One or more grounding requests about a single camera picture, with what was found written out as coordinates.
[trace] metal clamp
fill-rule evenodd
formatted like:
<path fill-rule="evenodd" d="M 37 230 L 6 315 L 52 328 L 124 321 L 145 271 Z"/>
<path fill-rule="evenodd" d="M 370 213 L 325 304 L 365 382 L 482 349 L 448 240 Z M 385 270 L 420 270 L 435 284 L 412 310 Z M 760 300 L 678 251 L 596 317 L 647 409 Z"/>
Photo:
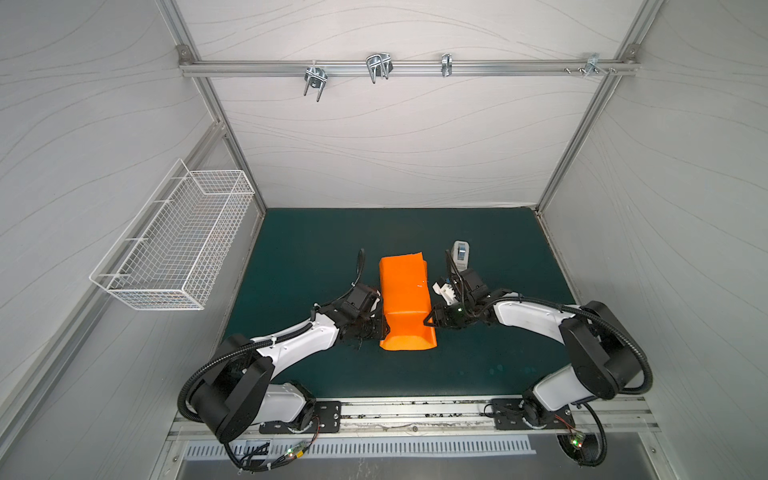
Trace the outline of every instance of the metal clamp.
<path fill-rule="evenodd" d="M 306 80 L 304 96 L 306 97 L 306 93 L 309 91 L 310 86 L 312 88 L 319 88 L 316 101 L 320 101 L 320 95 L 323 94 L 323 89 L 325 88 L 326 82 L 328 81 L 328 75 L 326 75 L 326 72 L 322 68 L 309 67 L 304 72 L 304 80 Z"/>
<path fill-rule="evenodd" d="M 592 55 L 590 55 L 589 58 L 587 59 L 587 63 L 584 64 L 584 67 L 581 67 L 581 68 L 578 69 L 581 72 L 581 76 L 582 77 L 588 77 L 591 74 L 595 74 L 595 73 L 597 73 L 597 74 L 600 74 L 600 73 L 607 74 L 607 72 L 605 70 L 603 70 L 602 68 L 598 67 L 598 60 L 599 59 L 600 59 L 600 56 L 598 54 L 596 54 L 596 53 L 593 53 Z"/>
<path fill-rule="evenodd" d="M 442 76 L 450 77 L 453 73 L 453 55 L 449 53 L 442 54 L 442 61 L 440 63 L 442 66 Z"/>
<path fill-rule="evenodd" d="M 376 75 L 389 80 L 389 72 L 392 71 L 392 57 L 388 53 L 375 53 L 366 58 L 366 67 L 371 75 L 371 81 L 376 83 Z"/>

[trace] orange box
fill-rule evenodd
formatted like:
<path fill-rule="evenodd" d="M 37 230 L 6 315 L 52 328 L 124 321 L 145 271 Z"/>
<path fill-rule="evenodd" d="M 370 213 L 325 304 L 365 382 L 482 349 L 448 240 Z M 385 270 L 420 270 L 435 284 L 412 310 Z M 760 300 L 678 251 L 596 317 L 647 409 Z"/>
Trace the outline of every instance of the orange box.
<path fill-rule="evenodd" d="M 389 334 L 384 350 L 427 350 L 437 346 L 435 329 L 424 325 L 432 310 L 427 262 L 421 253 L 384 257 L 379 262 L 384 317 Z"/>

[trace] dark green work surface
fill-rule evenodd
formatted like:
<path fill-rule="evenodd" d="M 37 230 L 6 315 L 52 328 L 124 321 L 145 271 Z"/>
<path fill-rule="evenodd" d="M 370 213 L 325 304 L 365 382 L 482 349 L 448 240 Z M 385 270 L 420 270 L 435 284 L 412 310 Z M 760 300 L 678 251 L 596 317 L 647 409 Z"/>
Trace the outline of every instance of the dark green work surface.
<path fill-rule="evenodd" d="M 422 252 L 430 285 L 445 275 L 444 250 L 469 242 L 469 266 L 493 290 L 572 303 L 563 275 L 528 208 L 270 209 L 237 296 L 227 335 L 263 336 L 308 318 L 346 291 L 357 250 L 362 281 L 379 285 L 379 260 Z M 437 299 L 432 293 L 432 301 Z M 378 342 L 337 344 L 280 373 L 318 397 L 522 393 L 568 363 L 552 339 L 508 326 L 438 330 L 437 348 L 388 352 Z"/>

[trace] metal base plate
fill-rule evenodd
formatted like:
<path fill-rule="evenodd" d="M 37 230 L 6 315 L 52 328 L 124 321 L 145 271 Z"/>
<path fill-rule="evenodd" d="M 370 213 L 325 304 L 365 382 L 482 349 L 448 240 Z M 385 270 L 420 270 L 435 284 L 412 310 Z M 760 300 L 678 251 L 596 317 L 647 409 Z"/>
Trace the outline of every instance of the metal base plate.
<path fill-rule="evenodd" d="M 341 402 L 318 402 L 315 404 L 314 415 L 320 418 L 320 433 L 338 433 L 341 423 Z M 314 433 L 316 429 L 314 420 L 301 435 Z M 273 435 L 279 433 L 297 434 L 292 432 L 285 422 L 266 422 L 259 425 L 259 433 Z"/>
<path fill-rule="evenodd" d="M 503 413 L 506 409 L 517 410 L 519 405 L 520 399 L 491 399 L 494 428 L 496 430 L 531 430 L 532 428 L 523 421 L 522 414 L 520 416 L 507 416 Z M 576 426 L 568 406 L 559 409 L 554 414 L 568 422 L 571 426 Z M 560 420 L 554 419 L 543 429 L 537 430 L 562 430 L 565 428 L 566 426 Z"/>

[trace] enclosure corner bracket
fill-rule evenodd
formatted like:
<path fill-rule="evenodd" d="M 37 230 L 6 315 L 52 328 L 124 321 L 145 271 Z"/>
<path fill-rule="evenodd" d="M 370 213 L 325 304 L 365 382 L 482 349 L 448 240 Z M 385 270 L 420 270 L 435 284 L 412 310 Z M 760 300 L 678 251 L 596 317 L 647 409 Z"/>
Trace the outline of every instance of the enclosure corner bracket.
<path fill-rule="evenodd" d="M 640 51 L 639 43 L 630 43 L 624 49 L 624 53 L 621 54 L 619 60 L 624 63 L 637 63 L 637 53 Z"/>
<path fill-rule="evenodd" d="M 192 65 L 194 63 L 192 49 L 189 46 L 176 45 L 176 51 L 179 54 L 179 65 Z"/>

